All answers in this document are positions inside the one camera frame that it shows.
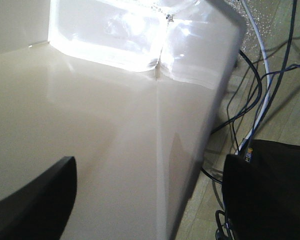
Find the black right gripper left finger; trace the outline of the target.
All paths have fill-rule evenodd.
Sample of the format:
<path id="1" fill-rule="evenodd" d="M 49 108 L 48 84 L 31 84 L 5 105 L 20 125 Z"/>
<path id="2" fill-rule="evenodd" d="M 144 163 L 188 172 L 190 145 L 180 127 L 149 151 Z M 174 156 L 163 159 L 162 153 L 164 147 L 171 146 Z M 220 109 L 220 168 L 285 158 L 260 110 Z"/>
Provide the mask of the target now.
<path id="1" fill-rule="evenodd" d="M 59 240 L 76 195 L 76 159 L 66 156 L 0 201 L 0 240 Z"/>

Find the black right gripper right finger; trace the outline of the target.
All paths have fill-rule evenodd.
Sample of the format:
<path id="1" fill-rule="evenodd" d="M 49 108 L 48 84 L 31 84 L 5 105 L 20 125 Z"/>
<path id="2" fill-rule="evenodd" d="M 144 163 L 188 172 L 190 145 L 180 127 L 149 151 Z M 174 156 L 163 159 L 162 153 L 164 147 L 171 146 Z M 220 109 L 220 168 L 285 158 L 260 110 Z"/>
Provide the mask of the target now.
<path id="1" fill-rule="evenodd" d="M 237 240 L 300 240 L 300 146 L 253 140 L 250 160 L 229 154 L 222 196 Z"/>

